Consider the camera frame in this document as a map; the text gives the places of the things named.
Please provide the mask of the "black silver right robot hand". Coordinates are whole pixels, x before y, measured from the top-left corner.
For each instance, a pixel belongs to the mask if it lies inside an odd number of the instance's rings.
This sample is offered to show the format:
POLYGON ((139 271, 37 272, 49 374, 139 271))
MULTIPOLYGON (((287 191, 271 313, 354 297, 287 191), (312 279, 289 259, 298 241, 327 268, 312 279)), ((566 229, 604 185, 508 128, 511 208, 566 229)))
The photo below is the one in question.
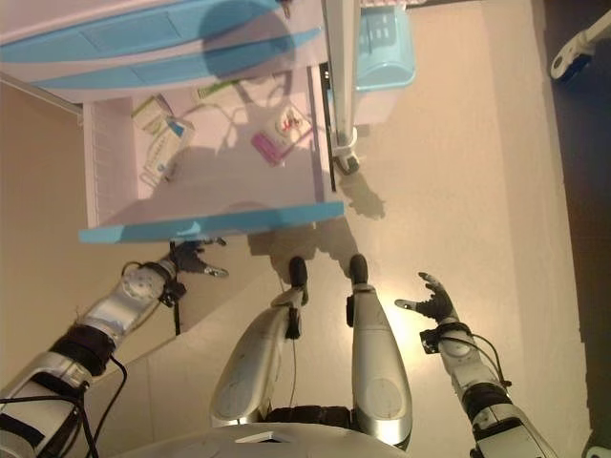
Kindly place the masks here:
POLYGON ((394 305, 433 319, 438 324, 447 319, 453 319, 457 322, 458 315, 444 285, 429 273, 419 272, 418 276, 425 283, 425 287, 431 291, 430 297, 420 302, 397 299, 394 301, 394 305))

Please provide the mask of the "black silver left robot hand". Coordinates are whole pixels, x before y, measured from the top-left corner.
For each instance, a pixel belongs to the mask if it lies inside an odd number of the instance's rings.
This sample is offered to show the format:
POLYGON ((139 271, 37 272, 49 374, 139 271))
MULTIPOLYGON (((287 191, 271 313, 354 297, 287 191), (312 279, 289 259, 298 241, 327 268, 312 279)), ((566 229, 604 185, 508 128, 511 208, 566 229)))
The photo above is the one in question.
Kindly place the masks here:
POLYGON ((226 269, 214 266, 200 258, 205 249, 204 247, 218 242, 221 246, 225 245, 222 239, 201 239, 186 240, 169 243, 169 260, 176 266, 177 271, 192 274, 202 274, 214 278, 226 278, 229 273, 226 269))

